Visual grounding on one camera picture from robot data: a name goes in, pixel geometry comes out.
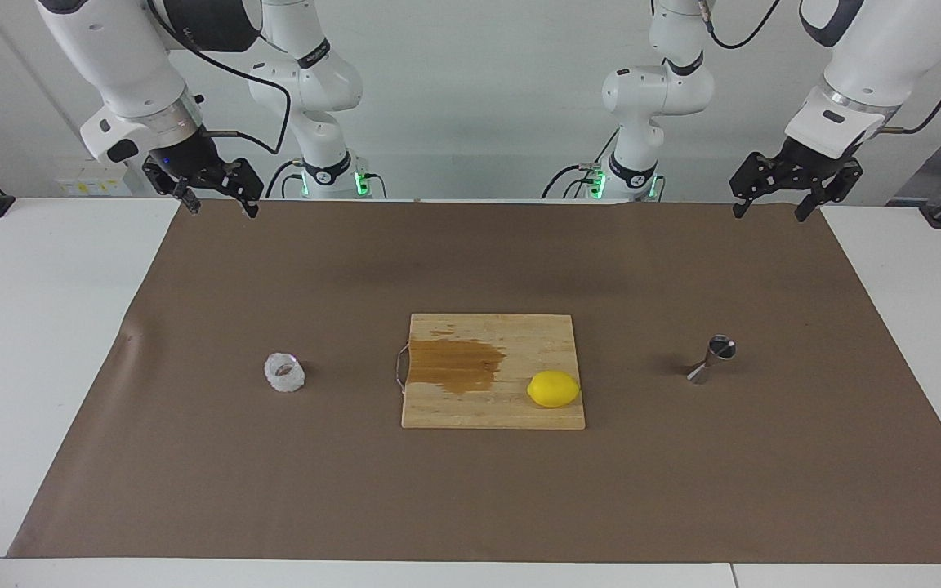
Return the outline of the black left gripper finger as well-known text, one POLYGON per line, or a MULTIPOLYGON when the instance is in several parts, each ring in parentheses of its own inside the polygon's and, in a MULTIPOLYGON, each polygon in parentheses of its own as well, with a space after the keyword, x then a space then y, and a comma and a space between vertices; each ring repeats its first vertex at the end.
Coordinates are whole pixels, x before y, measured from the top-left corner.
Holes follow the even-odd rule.
POLYGON ((858 161, 848 161, 826 184, 810 180, 807 196, 796 206, 796 220, 805 222, 822 205, 843 202, 862 174, 858 161))
POLYGON ((729 189, 736 198, 732 206, 736 219, 742 219, 758 198, 769 196, 782 188, 777 172, 777 158, 768 158, 762 153, 751 153, 746 157, 729 179, 729 189))

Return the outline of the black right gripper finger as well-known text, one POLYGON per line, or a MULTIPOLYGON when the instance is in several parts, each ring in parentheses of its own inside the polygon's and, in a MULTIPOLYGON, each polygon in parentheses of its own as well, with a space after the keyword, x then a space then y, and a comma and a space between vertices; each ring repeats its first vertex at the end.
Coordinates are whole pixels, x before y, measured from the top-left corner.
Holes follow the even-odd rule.
POLYGON ((238 201, 246 217, 258 216, 264 182, 247 159, 239 158, 232 163, 221 164, 221 177, 216 180, 216 191, 238 201))
POLYGON ((198 215, 201 201, 198 200, 194 191, 188 186, 187 178, 173 179, 154 161, 145 161, 143 163, 143 172, 157 194, 175 198, 191 215, 198 215))

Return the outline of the steel double jigger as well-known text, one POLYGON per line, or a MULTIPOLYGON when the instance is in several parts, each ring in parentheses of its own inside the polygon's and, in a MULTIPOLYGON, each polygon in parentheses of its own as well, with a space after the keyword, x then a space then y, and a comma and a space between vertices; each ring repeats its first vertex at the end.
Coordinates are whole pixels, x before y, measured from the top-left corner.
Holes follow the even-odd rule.
POLYGON ((702 385, 706 383, 717 365, 731 361, 736 356, 737 344, 725 334, 716 334, 708 342, 705 357, 691 369, 686 376, 689 383, 702 385))

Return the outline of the yellow lemon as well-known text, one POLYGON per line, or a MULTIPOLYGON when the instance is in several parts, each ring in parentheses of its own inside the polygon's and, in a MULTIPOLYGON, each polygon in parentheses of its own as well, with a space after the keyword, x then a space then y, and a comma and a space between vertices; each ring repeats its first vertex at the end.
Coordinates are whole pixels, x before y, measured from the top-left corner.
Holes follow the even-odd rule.
POLYGON ((560 408, 580 397, 580 384, 570 373, 541 371, 531 377, 526 394, 539 407, 560 408))

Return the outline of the brown paper table mat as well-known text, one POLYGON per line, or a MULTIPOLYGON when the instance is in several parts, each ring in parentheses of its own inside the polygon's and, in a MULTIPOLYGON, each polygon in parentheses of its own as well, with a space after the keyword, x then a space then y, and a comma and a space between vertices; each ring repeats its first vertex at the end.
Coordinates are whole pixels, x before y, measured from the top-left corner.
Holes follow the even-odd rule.
POLYGON ((8 554, 941 564, 941 421, 789 204, 210 200, 8 554), (408 320, 448 312, 571 316, 585 430, 404 429, 408 320), (716 334, 736 356, 689 383, 716 334))

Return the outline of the wooden cutting board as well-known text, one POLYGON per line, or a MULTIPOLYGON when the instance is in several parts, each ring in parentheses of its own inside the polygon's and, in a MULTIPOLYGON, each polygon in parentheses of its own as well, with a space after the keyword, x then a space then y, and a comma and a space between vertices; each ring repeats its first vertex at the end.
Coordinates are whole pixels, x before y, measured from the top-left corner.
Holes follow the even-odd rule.
POLYGON ((539 373, 580 380, 568 315, 413 313, 402 380, 406 430, 585 430, 585 403, 544 407, 539 373))

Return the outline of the white wall socket box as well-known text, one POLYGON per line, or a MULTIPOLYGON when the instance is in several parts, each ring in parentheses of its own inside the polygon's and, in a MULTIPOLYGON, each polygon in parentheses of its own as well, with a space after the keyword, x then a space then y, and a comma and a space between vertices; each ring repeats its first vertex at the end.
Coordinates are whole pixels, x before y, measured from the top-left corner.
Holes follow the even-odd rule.
POLYGON ((55 162, 55 183, 64 197, 134 197, 127 173, 124 164, 78 158, 59 158, 55 162))

